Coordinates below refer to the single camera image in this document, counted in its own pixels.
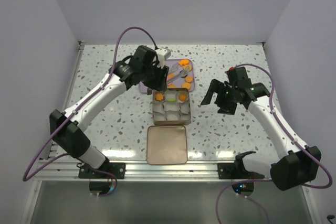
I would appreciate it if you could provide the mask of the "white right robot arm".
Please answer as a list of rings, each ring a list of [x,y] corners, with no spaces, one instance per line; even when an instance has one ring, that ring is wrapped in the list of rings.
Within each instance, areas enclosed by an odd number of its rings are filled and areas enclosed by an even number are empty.
[[[239,104],[243,105],[262,126],[276,150],[277,158],[271,160],[255,151],[235,156],[230,174],[243,178],[257,173],[271,178],[282,191],[314,180],[319,169],[321,152],[303,141],[273,105],[271,92],[263,83],[253,83],[245,67],[232,67],[227,72],[228,81],[213,79],[202,105],[208,105],[214,94],[219,114],[233,115]]]

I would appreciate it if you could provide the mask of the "orange swirl cookie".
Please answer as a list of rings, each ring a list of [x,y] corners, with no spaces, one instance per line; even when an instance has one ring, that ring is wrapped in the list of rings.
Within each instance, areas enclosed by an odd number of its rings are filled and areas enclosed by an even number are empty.
[[[186,101],[187,100],[187,95],[185,93],[181,93],[179,96],[178,96],[179,100],[180,101]]]

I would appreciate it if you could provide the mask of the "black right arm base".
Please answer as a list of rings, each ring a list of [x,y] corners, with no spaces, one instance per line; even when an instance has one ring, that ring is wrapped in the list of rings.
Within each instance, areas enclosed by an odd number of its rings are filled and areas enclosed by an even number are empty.
[[[218,163],[219,179],[264,179],[270,178],[272,159],[255,151],[240,153],[232,163]]]

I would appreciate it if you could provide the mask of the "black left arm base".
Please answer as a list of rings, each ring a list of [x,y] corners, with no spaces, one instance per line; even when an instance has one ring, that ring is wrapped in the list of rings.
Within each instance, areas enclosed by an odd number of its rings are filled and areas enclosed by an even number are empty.
[[[112,174],[116,179],[124,179],[126,164],[118,162],[110,162],[108,158],[103,162],[99,168],[92,168],[83,161],[76,165],[79,168],[78,177],[81,179],[111,179]]]

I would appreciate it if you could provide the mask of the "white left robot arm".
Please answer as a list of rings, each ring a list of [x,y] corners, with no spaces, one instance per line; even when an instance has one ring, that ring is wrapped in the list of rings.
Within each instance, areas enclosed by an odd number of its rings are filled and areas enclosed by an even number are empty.
[[[166,48],[153,50],[141,45],[133,55],[116,62],[80,101],[63,112],[54,110],[50,114],[52,140],[71,157],[99,169],[108,159],[91,144],[85,130],[110,102],[132,86],[143,83],[152,90],[166,89],[169,68],[165,61],[170,55]]]

